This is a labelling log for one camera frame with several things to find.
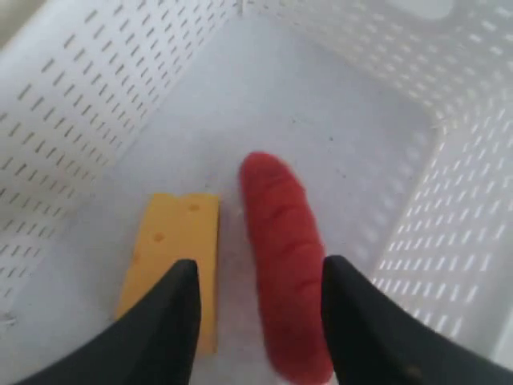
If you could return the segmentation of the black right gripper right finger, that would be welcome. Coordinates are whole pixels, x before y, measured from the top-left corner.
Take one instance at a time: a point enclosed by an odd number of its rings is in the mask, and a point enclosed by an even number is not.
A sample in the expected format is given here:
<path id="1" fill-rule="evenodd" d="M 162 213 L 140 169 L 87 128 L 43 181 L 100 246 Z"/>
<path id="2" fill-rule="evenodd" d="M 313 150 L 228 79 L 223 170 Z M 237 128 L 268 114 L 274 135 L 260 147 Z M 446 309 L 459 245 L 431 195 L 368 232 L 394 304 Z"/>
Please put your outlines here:
<path id="1" fill-rule="evenodd" d="M 512 372 L 435 333 L 343 256 L 323 261 L 321 319 L 341 384 L 510 384 Z"/>

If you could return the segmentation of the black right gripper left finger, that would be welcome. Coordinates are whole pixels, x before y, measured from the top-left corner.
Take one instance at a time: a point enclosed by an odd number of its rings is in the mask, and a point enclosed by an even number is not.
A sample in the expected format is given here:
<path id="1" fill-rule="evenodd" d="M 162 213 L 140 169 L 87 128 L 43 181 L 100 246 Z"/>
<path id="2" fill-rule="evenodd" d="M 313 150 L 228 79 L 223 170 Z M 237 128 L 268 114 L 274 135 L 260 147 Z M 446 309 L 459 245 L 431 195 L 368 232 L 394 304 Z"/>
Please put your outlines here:
<path id="1" fill-rule="evenodd" d="M 120 320 L 23 384 L 187 384 L 200 332 L 197 264 L 179 260 Z"/>

